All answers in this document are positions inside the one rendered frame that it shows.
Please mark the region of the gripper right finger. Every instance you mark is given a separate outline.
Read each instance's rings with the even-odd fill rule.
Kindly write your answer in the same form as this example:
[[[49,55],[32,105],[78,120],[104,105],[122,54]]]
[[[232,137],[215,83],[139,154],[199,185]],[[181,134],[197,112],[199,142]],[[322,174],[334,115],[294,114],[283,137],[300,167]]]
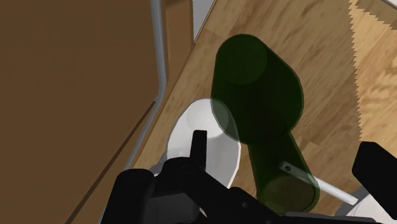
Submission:
[[[378,143],[362,141],[352,174],[385,212],[397,220],[397,158]]]

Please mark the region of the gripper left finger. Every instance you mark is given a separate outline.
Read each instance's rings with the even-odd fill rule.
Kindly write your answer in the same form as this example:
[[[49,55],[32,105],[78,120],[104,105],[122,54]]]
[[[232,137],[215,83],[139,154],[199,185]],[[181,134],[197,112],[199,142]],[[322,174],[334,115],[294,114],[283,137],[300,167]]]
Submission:
[[[117,175],[101,224],[276,224],[279,215],[241,188],[205,171],[207,132],[193,133],[189,157],[168,159],[158,175]]]

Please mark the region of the white cup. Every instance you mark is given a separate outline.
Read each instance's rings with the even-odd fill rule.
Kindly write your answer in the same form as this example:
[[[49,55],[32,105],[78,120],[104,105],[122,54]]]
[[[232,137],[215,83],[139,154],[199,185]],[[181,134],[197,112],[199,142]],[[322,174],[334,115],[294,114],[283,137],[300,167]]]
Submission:
[[[221,118],[212,113],[218,103],[211,99],[199,99],[191,103],[178,118],[167,143],[166,158],[188,157],[194,130],[207,131],[205,171],[222,185],[230,188],[240,162],[240,142],[224,133],[222,126],[231,119],[224,107]]]

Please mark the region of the white round dish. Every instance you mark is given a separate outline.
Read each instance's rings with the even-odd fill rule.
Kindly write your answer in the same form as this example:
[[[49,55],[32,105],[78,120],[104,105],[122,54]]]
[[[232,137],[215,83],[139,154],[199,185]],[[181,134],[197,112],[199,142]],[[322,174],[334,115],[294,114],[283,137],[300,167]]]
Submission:
[[[335,216],[368,217],[383,224],[397,224],[397,220],[392,219],[363,186],[352,195],[358,199],[358,202],[354,206],[343,202],[335,212]]]

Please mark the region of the dark green glass bottle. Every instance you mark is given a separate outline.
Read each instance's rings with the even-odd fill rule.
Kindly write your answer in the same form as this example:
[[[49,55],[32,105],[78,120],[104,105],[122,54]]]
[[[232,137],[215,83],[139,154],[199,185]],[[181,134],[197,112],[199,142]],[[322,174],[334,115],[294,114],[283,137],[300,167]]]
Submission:
[[[319,187],[291,133],[304,105],[294,70],[256,36],[234,35],[216,54],[211,99],[221,128],[248,148],[256,198],[281,214],[312,210]]]

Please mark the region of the brown wooden cabinet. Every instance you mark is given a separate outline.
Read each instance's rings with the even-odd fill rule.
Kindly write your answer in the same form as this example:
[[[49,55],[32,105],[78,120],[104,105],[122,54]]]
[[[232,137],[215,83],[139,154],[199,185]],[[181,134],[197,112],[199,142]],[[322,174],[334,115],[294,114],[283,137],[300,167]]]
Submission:
[[[98,224],[192,40],[192,0],[0,0],[0,224]]]

